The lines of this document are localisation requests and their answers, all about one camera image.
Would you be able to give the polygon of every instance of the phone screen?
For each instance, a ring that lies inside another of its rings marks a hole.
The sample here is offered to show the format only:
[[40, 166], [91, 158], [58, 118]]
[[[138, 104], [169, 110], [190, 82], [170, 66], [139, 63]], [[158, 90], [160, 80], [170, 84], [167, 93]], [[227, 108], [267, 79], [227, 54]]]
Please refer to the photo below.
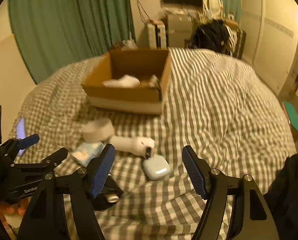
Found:
[[[26, 130], [25, 130], [25, 119], [24, 117], [21, 117], [17, 127], [16, 127], [16, 132], [17, 132], [17, 139], [23, 139], [26, 138]], [[18, 154], [21, 156], [25, 150], [19, 150]]]

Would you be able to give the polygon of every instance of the gray checkered bedsheet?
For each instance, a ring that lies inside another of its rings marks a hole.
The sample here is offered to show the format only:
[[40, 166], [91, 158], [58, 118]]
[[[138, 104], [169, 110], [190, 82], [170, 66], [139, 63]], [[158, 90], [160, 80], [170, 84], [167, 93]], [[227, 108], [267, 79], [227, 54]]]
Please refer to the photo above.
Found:
[[[245, 63], [209, 50], [171, 49], [171, 82], [161, 116], [134, 115], [90, 105], [80, 84], [100, 57], [70, 64], [38, 85], [25, 99], [21, 116], [28, 135], [40, 142], [19, 163], [36, 163], [58, 150], [75, 150], [79, 129], [87, 121], [108, 117], [120, 136], [155, 140], [158, 153], [171, 166], [170, 176], [148, 181], [141, 159], [116, 152], [111, 172], [124, 191], [121, 200], [96, 212], [106, 239], [190, 239], [205, 203], [195, 194], [181, 160], [191, 145], [200, 158], [224, 174], [251, 174], [266, 192], [295, 145], [286, 117], [271, 91]], [[69, 156], [55, 172], [74, 172], [79, 165]], [[219, 239], [225, 239], [232, 200], [228, 199]], [[77, 239], [70, 202], [68, 228]]]

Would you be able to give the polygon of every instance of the white cylindrical object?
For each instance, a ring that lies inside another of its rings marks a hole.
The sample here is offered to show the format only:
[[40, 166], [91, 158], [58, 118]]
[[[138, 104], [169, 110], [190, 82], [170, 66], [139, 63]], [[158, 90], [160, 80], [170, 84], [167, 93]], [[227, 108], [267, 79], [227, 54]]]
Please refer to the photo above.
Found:
[[134, 139], [129, 137], [112, 136], [109, 140], [116, 151], [132, 152]]
[[117, 151], [130, 152], [136, 156], [146, 156], [148, 148], [150, 148], [150, 152], [154, 149], [154, 140], [147, 137], [112, 136], [109, 143]]
[[84, 125], [81, 133], [87, 143], [95, 143], [105, 141], [114, 135], [114, 128], [109, 118], [100, 118]]

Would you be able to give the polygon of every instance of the blue gripper pad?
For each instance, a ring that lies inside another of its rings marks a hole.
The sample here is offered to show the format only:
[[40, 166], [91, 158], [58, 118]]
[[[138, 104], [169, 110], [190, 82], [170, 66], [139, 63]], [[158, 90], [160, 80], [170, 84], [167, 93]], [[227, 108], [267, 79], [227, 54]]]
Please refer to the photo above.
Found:
[[207, 191], [204, 186], [204, 177], [200, 173], [199, 168], [198, 168], [195, 160], [193, 159], [194, 156], [192, 156], [192, 154], [194, 154], [196, 156], [197, 160], [199, 160], [199, 158], [195, 154], [195, 152], [192, 150], [192, 148], [190, 147], [191, 149], [189, 149], [189, 147], [190, 146], [185, 146], [182, 149], [182, 161], [186, 167], [189, 178], [193, 184], [194, 190], [196, 191], [196, 193], [198, 195], [201, 196], [201, 198], [204, 199], [207, 196]]
[[111, 166], [114, 161], [115, 149], [111, 144], [107, 144], [102, 150], [101, 154], [93, 158], [87, 166], [87, 169], [91, 166], [95, 167], [96, 172], [93, 174], [91, 179], [90, 194], [96, 197], [101, 193], [102, 188], [107, 180]]

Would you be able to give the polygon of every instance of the person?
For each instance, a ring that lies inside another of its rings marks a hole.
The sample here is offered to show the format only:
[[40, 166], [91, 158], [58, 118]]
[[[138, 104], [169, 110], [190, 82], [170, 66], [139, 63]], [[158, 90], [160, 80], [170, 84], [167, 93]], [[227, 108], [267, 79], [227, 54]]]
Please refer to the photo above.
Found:
[[5, 201], [0, 203], [0, 220], [5, 227], [8, 227], [8, 223], [5, 218], [5, 214], [13, 214], [14, 212], [18, 212], [22, 217], [25, 215], [26, 209], [28, 207], [28, 198], [22, 199], [19, 203], [14, 205], [9, 205]]

